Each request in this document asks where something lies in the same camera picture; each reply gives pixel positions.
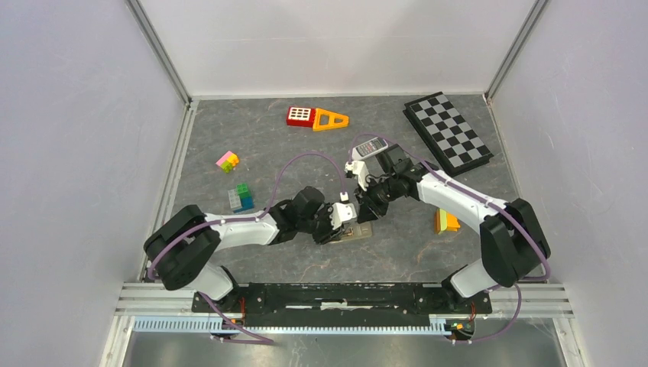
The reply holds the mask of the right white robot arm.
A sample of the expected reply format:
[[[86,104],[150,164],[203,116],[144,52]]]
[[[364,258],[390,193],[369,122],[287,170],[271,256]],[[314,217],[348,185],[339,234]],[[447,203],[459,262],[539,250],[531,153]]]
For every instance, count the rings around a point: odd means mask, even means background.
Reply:
[[[391,202],[409,197],[445,210],[478,234],[480,258],[442,283],[447,310],[460,312],[477,293],[512,287],[538,267],[550,273],[546,237],[533,207],[521,198],[507,202],[487,196],[427,161],[413,163],[399,145],[365,153],[353,148],[345,172],[358,182],[359,222],[377,220]]]

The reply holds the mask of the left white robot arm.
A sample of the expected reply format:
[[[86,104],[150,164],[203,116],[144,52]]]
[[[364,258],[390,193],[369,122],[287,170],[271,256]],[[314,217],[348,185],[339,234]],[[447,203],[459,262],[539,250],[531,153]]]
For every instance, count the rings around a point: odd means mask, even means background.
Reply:
[[[216,252],[244,245],[269,246],[289,242],[299,233],[323,245],[342,237],[357,216],[348,201],[327,203],[322,192],[305,187],[268,211],[219,216],[197,205],[182,208],[143,244],[157,276],[169,291],[191,288],[210,298],[221,311],[234,310],[240,291],[233,276],[215,261]]]

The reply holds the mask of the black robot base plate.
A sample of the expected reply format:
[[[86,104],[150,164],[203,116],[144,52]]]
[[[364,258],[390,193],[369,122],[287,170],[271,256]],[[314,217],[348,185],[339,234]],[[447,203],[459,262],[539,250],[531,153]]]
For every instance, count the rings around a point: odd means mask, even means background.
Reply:
[[[483,292],[463,299],[436,283],[250,283],[216,306],[245,326],[422,326],[431,315],[493,311]]]

